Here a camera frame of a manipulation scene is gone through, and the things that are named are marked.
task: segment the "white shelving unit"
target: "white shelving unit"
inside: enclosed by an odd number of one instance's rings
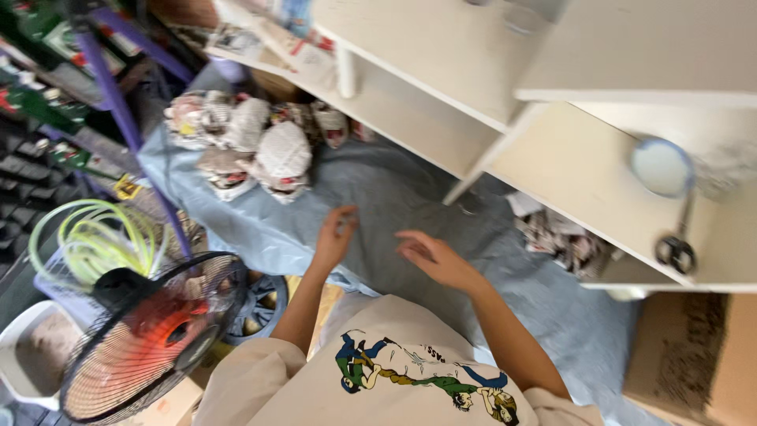
[[[290,80],[459,179],[499,136],[491,127],[365,59],[354,59],[354,72],[359,91],[350,99],[335,89],[324,90],[295,77]]]
[[[683,200],[648,193],[627,164],[647,133],[700,148],[718,135],[757,137],[757,114],[729,111],[757,107],[757,56],[743,54],[757,39],[757,7],[573,0],[530,36],[507,28],[509,7],[315,0],[313,25],[336,44],[337,88],[287,78],[458,177],[445,204],[488,172],[626,251],[586,288],[757,292],[757,184],[718,204],[697,197],[687,239],[699,269],[685,277],[653,256]],[[652,105],[699,110],[665,110],[674,120],[651,124]],[[685,131],[713,117],[708,108],[720,108],[718,122]]]
[[[753,0],[574,0],[516,96],[757,108]]]

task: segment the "cartoon figure print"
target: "cartoon figure print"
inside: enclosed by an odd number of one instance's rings
[[[494,420],[500,421],[507,426],[516,426],[519,423],[516,414],[517,405],[515,399],[503,391],[503,388],[507,385],[507,376],[502,371],[498,377],[487,379],[473,371],[468,365],[461,365],[455,362],[456,366],[461,367],[480,386],[461,383],[456,377],[451,376],[434,375],[416,380],[405,374],[399,374],[395,370],[382,368],[379,364],[374,363],[373,359],[381,349],[385,348],[388,344],[397,345],[393,340],[384,337],[384,339],[376,342],[370,349],[364,349],[366,341],[361,340],[357,344],[357,347],[355,347],[355,341],[348,335],[351,331],[362,333],[361,330],[350,330],[342,334],[341,338],[344,341],[344,345],[336,355],[336,362],[342,373],[341,385],[348,393],[359,392],[360,388],[370,390],[375,386],[378,377],[386,377],[393,384],[438,387],[452,398],[453,405],[462,412],[470,411],[474,405],[474,395],[481,395],[487,413]],[[415,352],[412,355],[406,350],[404,352],[413,358],[411,360],[412,363],[417,364],[425,361],[418,357]]]

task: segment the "scissors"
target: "scissors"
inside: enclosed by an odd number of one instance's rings
[[[655,245],[657,261],[663,265],[672,266],[683,275],[691,274],[696,270],[694,248],[685,240],[693,201],[694,189],[692,188],[686,196],[681,221],[678,222],[678,232],[674,235],[664,236]]]

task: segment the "person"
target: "person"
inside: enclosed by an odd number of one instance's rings
[[[329,213],[279,323],[270,337],[243,343],[218,364],[195,426],[603,424],[596,407],[571,401],[549,356],[486,278],[418,230],[396,233],[397,253],[470,298],[497,366],[476,362],[470,343],[429,310],[359,293],[336,303],[306,361],[323,284],[347,253],[356,213],[355,206]]]

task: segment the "beige t-shirt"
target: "beige t-shirt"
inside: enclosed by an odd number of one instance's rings
[[[252,339],[210,377],[194,426],[489,424],[599,426],[542,389],[522,393],[506,373],[427,309],[383,296],[305,362],[283,340]]]

